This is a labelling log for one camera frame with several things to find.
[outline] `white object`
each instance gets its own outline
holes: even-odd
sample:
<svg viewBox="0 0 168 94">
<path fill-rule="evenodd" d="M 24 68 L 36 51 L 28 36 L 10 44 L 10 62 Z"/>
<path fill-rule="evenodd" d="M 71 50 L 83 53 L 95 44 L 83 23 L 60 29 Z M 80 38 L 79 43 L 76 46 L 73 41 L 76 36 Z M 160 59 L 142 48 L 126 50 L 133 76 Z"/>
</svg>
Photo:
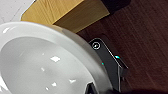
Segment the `white object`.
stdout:
<svg viewBox="0 0 168 94">
<path fill-rule="evenodd" d="M 0 0 L 0 24 L 20 21 L 35 0 Z"/>
<path fill-rule="evenodd" d="M 0 94 L 85 94 L 112 89 L 101 60 L 78 35 L 30 22 L 0 25 Z"/>
</svg>

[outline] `white bowl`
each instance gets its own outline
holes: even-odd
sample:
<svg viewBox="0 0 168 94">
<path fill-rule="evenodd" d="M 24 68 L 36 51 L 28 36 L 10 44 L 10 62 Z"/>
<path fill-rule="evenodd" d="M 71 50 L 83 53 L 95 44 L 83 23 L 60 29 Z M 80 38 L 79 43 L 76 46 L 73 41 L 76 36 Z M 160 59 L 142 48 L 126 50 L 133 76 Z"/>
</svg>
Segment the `white bowl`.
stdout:
<svg viewBox="0 0 168 94">
<path fill-rule="evenodd" d="M 85 94 L 111 89 L 101 60 L 78 35 L 30 22 L 0 25 L 0 94 Z"/>
</svg>

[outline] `wooden board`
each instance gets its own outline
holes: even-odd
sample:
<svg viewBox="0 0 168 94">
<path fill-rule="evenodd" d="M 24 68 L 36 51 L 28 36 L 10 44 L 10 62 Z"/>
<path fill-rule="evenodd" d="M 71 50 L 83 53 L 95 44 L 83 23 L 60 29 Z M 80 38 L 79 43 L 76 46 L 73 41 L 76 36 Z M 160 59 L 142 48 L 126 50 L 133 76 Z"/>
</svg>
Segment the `wooden board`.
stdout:
<svg viewBox="0 0 168 94">
<path fill-rule="evenodd" d="M 107 15 L 109 12 L 100 0 L 85 0 L 56 21 L 54 25 L 77 33 Z"/>
<path fill-rule="evenodd" d="M 108 14 L 100 0 L 37 0 L 21 20 L 55 24 L 76 33 Z"/>
<path fill-rule="evenodd" d="M 22 21 L 53 24 L 83 0 L 37 0 L 22 15 Z"/>
</svg>

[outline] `wooden surface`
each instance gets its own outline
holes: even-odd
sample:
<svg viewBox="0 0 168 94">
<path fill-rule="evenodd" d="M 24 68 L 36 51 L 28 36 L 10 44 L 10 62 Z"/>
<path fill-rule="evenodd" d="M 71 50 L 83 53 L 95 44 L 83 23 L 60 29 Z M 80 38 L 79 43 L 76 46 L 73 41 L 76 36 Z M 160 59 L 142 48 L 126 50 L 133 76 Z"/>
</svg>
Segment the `wooden surface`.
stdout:
<svg viewBox="0 0 168 94">
<path fill-rule="evenodd" d="M 168 92 L 167 0 L 132 0 L 128 7 L 78 34 L 87 41 L 102 34 L 110 39 L 129 67 L 126 82 L 122 83 L 123 92 L 136 89 Z"/>
<path fill-rule="evenodd" d="M 37 0 L 22 15 L 22 21 L 53 24 L 84 0 Z"/>
<path fill-rule="evenodd" d="M 101 0 L 37 0 L 21 20 L 56 24 L 76 33 L 107 15 Z"/>
<path fill-rule="evenodd" d="M 100 0 L 85 0 L 54 23 L 74 33 L 109 15 Z"/>
</svg>

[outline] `dark surface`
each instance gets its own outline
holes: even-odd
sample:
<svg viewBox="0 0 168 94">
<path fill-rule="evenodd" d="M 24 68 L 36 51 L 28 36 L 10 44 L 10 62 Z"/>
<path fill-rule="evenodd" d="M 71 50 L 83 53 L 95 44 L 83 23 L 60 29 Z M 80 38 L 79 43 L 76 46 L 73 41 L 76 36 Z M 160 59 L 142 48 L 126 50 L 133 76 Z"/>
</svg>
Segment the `dark surface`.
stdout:
<svg viewBox="0 0 168 94">
<path fill-rule="evenodd" d="M 123 92 L 135 89 L 168 92 L 167 0 L 132 0 L 129 6 L 78 34 L 86 41 L 102 34 L 110 39 L 129 67 L 122 83 Z"/>
</svg>

